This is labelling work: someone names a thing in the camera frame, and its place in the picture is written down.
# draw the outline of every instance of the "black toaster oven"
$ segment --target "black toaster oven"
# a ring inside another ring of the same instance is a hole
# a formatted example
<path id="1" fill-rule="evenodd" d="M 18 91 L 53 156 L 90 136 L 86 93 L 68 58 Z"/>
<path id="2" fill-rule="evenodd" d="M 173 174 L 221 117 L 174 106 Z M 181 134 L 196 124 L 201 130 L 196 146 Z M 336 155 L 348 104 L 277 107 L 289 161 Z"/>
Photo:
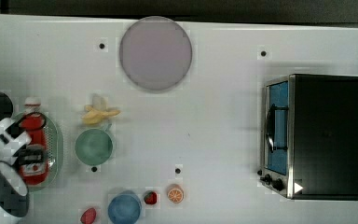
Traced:
<path id="1" fill-rule="evenodd" d="M 289 199 L 358 200 L 358 77 L 265 86 L 260 181 Z"/>

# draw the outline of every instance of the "small red fruit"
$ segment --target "small red fruit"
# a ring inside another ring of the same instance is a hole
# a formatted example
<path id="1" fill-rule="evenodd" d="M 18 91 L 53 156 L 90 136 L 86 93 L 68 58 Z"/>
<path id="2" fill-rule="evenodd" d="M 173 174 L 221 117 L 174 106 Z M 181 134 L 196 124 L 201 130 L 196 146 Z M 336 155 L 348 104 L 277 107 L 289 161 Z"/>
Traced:
<path id="1" fill-rule="evenodd" d="M 144 197 L 146 204 L 155 204 L 157 203 L 157 193 L 155 191 L 150 191 Z"/>
<path id="2" fill-rule="evenodd" d="M 94 208 L 87 209 L 86 212 L 83 213 L 83 216 L 81 216 L 81 223 L 83 224 L 92 224 L 97 217 L 97 211 L 95 211 Z"/>

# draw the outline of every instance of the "orange slice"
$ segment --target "orange slice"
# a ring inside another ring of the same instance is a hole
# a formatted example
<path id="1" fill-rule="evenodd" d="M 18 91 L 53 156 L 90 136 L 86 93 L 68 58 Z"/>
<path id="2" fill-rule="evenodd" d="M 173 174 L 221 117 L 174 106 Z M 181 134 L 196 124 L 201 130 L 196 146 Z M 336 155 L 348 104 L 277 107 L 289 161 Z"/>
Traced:
<path id="1" fill-rule="evenodd" d="M 183 200 L 184 198 L 184 193 L 181 189 L 179 188 L 173 188 L 168 192 L 168 198 L 171 200 L 171 202 L 173 203 L 179 203 Z"/>

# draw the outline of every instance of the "oven handle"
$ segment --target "oven handle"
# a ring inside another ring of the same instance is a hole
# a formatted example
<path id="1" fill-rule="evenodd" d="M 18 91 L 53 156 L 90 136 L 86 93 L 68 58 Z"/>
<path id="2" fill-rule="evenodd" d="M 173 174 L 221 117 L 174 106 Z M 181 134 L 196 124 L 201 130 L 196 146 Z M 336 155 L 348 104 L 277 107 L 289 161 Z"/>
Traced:
<path id="1" fill-rule="evenodd" d="M 271 153 L 274 152 L 277 148 L 274 146 L 274 136 L 275 136 L 275 111 L 276 110 L 289 110 L 289 107 L 278 107 L 276 105 L 272 105 L 267 113 L 266 117 L 266 126 L 265 126 L 265 133 L 266 133 L 266 142 L 268 145 L 268 149 Z"/>

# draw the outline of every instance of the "blue bowl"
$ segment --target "blue bowl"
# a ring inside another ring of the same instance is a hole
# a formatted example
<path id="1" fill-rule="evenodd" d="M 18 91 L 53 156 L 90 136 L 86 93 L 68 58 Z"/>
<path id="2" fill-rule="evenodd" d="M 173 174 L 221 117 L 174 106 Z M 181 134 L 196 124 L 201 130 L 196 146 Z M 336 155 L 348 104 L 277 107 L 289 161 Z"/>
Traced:
<path id="1" fill-rule="evenodd" d="M 141 201 L 132 191 L 124 191 L 112 200 L 107 213 L 115 224 L 134 224 L 141 215 Z"/>

